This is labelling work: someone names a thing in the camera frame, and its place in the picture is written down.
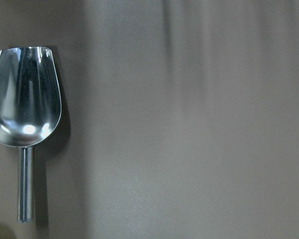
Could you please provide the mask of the metal ice scoop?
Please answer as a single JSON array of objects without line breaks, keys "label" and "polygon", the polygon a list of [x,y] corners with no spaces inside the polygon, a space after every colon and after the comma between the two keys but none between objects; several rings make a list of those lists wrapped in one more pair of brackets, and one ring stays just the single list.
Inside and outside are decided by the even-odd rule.
[{"label": "metal ice scoop", "polygon": [[57,128],[62,102],[52,50],[0,51],[0,143],[19,148],[17,220],[33,219],[34,148]]}]

